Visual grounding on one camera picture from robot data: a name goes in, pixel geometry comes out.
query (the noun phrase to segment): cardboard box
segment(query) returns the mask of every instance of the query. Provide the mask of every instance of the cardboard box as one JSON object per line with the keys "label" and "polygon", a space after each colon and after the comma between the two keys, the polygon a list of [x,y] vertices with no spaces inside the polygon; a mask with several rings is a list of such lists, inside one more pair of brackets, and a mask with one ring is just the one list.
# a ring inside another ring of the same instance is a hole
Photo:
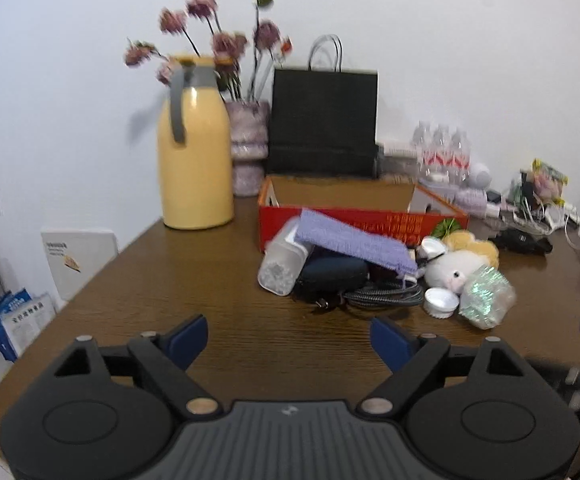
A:
{"label": "cardboard box", "polygon": [[464,212],[417,184],[270,175],[259,193],[260,249],[304,207],[408,247],[419,245],[447,218],[468,227]]}

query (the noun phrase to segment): gray handle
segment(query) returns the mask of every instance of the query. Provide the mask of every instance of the gray handle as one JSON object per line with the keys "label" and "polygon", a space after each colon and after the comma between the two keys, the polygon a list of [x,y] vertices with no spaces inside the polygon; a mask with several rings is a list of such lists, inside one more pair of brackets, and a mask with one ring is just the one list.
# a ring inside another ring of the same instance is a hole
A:
{"label": "gray handle", "polygon": [[170,127],[172,136],[178,144],[186,143],[186,127],[183,123],[182,95],[184,88],[190,86],[190,78],[194,67],[177,65],[170,78]]}

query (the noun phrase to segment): yellow thermos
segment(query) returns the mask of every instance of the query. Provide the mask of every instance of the yellow thermos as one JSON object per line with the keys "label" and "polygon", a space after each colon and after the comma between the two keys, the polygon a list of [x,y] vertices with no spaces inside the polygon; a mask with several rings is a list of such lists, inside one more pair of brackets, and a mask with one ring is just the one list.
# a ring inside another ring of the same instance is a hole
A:
{"label": "yellow thermos", "polygon": [[234,216],[230,122],[211,57],[180,57],[158,136],[163,222],[205,229]]}

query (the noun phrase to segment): artificial flower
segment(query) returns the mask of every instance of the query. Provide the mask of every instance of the artificial flower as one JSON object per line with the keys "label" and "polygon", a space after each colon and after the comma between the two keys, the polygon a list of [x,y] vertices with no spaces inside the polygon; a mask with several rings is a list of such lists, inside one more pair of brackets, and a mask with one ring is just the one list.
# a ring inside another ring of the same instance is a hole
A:
{"label": "artificial flower", "polygon": [[292,42],[290,41],[290,38],[288,38],[287,36],[284,38],[283,43],[281,44],[281,54],[282,56],[287,56],[288,54],[290,54],[292,52]]}
{"label": "artificial flower", "polygon": [[188,0],[188,14],[196,18],[209,18],[216,11],[215,0]]}
{"label": "artificial flower", "polygon": [[236,42],[236,51],[235,59],[239,59],[246,51],[246,46],[248,45],[248,38],[246,38],[245,34],[241,34],[240,32],[234,33],[234,41]]}
{"label": "artificial flower", "polygon": [[280,38],[278,27],[268,20],[259,23],[259,28],[254,31],[255,46],[258,50],[269,50]]}
{"label": "artificial flower", "polygon": [[227,32],[218,32],[212,36],[210,44],[215,57],[239,59],[245,52],[248,40],[240,33],[228,34]]}
{"label": "artificial flower", "polygon": [[124,61],[128,66],[137,66],[144,62],[144,60],[150,59],[150,56],[155,52],[157,52],[157,49],[151,43],[145,43],[143,41],[131,42],[124,54]]}
{"label": "artificial flower", "polygon": [[169,59],[161,63],[161,66],[157,70],[157,79],[161,81],[164,85],[169,85],[172,79],[172,74],[176,67],[176,60]]}
{"label": "artificial flower", "polygon": [[184,10],[175,10],[172,12],[163,9],[159,16],[159,28],[162,32],[170,34],[183,34],[186,30],[186,12]]}

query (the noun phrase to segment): stuffed toy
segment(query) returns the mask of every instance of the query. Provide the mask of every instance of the stuffed toy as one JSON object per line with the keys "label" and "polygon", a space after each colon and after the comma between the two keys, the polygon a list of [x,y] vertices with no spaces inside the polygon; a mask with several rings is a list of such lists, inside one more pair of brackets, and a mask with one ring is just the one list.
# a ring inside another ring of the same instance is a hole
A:
{"label": "stuffed toy", "polygon": [[488,259],[488,264],[495,269],[499,268],[499,250],[497,246],[484,240],[477,240],[470,231],[455,231],[443,238],[449,251],[470,251]]}
{"label": "stuffed toy", "polygon": [[443,242],[449,252],[427,264],[424,278],[428,286],[440,286],[460,295],[468,277],[481,266],[499,266],[497,247],[492,242],[475,240],[471,232],[455,231]]}

